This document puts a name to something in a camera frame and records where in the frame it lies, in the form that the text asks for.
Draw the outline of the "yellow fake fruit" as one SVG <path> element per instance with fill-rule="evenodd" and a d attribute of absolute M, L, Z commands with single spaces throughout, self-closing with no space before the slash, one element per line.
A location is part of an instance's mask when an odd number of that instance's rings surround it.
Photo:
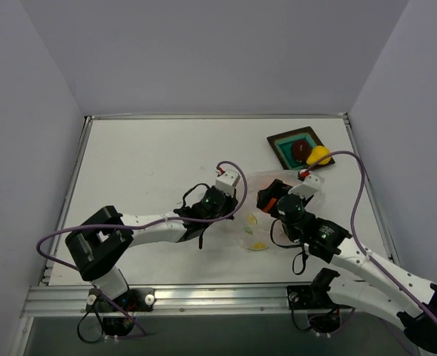
<path fill-rule="evenodd" d="M 308 166 L 314 165 L 327 165 L 331 162 L 332 158 L 329 156 L 324 158 L 326 155 L 330 154 L 330 150 L 323 145 L 316 145 L 310 152 L 310 155 L 306 159 L 306 164 Z"/>

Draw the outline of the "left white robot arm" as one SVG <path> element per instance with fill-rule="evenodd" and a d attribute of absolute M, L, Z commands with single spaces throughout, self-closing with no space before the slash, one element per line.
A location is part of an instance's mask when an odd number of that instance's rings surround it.
<path fill-rule="evenodd" d="M 182 243 L 197 238 L 211 221 L 232 218 L 237 207 L 236 188 L 217 184 L 207 187 L 203 198 L 192 206 L 183 205 L 161 216 L 133 216 L 119 213 L 112 205 L 97 211 L 83 225 L 110 223 L 121 228 L 89 228 L 70 233 L 65 243 L 82 279 L 104 293 L 104 303 L 122 311 L 131 300 L 128 284 L 116 267 L 128 248 L 149 243 Z"/>

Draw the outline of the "clear plastic bag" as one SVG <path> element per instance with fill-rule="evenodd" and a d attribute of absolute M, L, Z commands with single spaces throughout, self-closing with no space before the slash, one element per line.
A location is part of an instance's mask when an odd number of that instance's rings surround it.
<path fill-rule="evenodd" d="M 271 224 L 275 220 L 270 212 L 265 213 L 257 207 L 257 193 L 267 188 L 274 179 L 279 179 L 292 187 L 309 174 L 317 174 L 314 171 L 262 171 L 248 175 L 248 190 L 245 202 L 240 210 L 234 215 L 234 220 L 227 223 L 224 230 L 230 233 L 240 247 L 250 251 L 263 251 L 272 247 L 270 239 Z M 323 204 L 325 193 L 322 187 L 315 195 L 303 199 L 303 203 L 310 204 L 312 208 Z"/>

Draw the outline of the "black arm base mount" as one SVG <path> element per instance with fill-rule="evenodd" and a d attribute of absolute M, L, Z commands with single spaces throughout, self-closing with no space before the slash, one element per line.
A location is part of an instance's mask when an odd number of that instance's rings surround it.
<path fill-rule="evenodd" d="M 121 309 L 126 312 L 152 312 L 155 304 L 155 290 L 153 288 L 132 288 L 113 299 Z M 88 291 L 86 301 L 86 312 L 92 312 L 93 307 L 99 313 L 116 312 L 98 289 L 92 288 Z"/>

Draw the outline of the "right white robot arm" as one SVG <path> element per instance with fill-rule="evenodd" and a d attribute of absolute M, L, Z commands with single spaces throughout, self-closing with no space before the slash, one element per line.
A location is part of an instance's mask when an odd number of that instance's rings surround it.
<path fill-rule="evenodd" d="M 328 263 L 310 284 L 320 307 L 348 306 L 401 329 L 418 348 L 437 354 L 437 283 L 420 278 L 361 245 L 335 222 L 305 207 L 316 188 L 279 179 L 258 191 L 257 208 L 280 221 L 290 241 Z"/>

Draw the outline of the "dark purple fake fruit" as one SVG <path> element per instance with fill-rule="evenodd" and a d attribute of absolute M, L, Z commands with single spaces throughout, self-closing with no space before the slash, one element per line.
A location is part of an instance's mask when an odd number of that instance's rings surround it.
<path fill-rule="evenodd" d="M 299 139 L 292 143 L 291 153 L 294 161 L 306 162 L 307 157 L 310 155 L 312 146 L 306 139 Z"/>

